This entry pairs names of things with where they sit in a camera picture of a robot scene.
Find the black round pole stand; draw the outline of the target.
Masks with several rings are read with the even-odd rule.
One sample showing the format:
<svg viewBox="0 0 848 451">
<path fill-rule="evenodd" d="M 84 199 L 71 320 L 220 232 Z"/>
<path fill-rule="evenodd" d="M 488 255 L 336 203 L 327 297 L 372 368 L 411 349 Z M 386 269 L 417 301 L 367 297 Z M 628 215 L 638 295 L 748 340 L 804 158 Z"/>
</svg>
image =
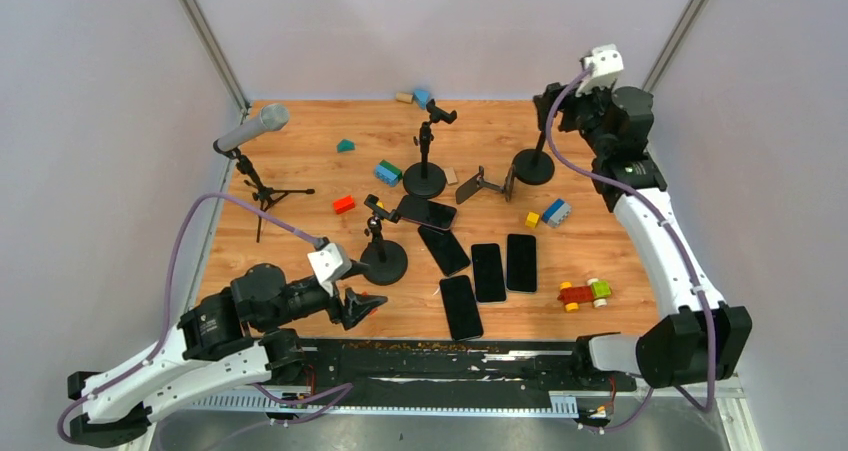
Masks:
<svg viewBox="0 0 848 451">
<path fill-rule="evenodd" d="M 546 134 L 541 131 L 534 148 L 519 151 L 512 160 L 514 176 L 527 185 L 543 185 L 549 182 L 555 173 L 554 162 L 544 151 Z"/>
</svg>

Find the purple-edged phone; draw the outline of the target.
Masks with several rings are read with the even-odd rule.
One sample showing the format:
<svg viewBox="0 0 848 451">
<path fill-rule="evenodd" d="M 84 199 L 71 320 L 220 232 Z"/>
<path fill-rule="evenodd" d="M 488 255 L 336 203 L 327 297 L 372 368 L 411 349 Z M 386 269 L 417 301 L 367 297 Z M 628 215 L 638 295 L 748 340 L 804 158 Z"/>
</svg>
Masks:
<svg viewBox="0 0 848 451">
<path fill-rule="evenodd" d="M 436 230 L 450 230 L 457 216 L 457 209 L 428 199 L 405 195 L 397 206 L 403 220 Z"/>
</svg>

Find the black stand of phone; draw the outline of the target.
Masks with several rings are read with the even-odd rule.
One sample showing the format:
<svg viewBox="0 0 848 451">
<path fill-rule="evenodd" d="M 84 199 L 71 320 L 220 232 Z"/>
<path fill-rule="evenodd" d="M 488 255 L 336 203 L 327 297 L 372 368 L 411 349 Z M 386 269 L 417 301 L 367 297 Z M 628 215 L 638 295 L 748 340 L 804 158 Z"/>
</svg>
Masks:
<svg viewBox="0 0 848 451">
<path fill-rule="evenodd" d="M 452 124 L 457 119 L 457 112 L 445 111 L 434 99 L 426 103 L 425 110 L 429 113 L 429 118 L 421 124 L 418 135 L 413 138 L 414 144 L 420 150 L 420 161 L 412 164 L 403 173 L 403 185 L 409 195 L 431 199 L 439 196 L 447 185 L 444 170 L 429 160 L 430 145 L 434 141 L 432 126 L 440 122 Z"/>
</svg>

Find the black ball-joint phone stand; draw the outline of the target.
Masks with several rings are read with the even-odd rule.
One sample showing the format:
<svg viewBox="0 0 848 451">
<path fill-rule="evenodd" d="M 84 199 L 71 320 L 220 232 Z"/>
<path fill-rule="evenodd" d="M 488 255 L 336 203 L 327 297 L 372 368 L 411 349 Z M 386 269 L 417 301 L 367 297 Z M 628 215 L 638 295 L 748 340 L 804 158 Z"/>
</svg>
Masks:
<svg viewBox="0 0 848 451">
<path fill-rule="evenodd" d="M 372 211 L 364 230 L 370 242 L 360 256 L 360 261 L 369 266 L 364 276 L 375 285 L 392 285 L 405 275 L 408 269 L 408 257 L 399 243 L 385 239 L 383 222 L 397 224 L 401 215 L 396 209 L 387 211 L 379 204 L 378 197 L 373 194 L 365 198 L 364 204 Z"/>
</svg>

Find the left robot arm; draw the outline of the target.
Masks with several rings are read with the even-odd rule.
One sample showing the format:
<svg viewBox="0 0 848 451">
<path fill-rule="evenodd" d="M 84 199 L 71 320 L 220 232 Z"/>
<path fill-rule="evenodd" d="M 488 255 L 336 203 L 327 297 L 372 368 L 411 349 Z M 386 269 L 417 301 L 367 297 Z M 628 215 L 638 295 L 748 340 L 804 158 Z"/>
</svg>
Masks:
<svg viewBox="0 0 848 451">
<path fill-rule="evenodd" d="M 349 330 L 387 300 L 325 290 L 314 276 L 287 281 L 281 268 L 255 265 L 184 313 L 163 344 L 110 371 L 71 374 L 68 395 L 82 410 L 69 423 L 69 439 L 112 448 L 204 397 L 241 385 L 296 383 L 307 360 L 289 323 L 326 312 Z"/>
</svg>

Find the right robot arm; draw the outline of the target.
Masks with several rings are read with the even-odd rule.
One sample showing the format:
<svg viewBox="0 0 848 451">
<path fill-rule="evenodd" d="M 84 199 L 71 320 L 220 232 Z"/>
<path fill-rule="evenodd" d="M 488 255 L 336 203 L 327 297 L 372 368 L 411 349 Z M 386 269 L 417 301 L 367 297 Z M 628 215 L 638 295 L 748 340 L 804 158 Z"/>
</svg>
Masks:
<svg viewBox="0 0 848 451">
<path fill-rule="evenodd" d="M 551 83 L 533 103 L 547 140 L 576 131 L 594 154 L 586 177 L 630 237 L 653 289 L 660 320 L 641 336 L 581 336 L 571 374 L 596 388 L 611 373 L 653 388 L 709 387 L 733 376 L 753 323 L 712 285 L 676 222 L 667 183 L 647 150 L 652 94 L 636 87 L 595 89 Z"/>
</svg>

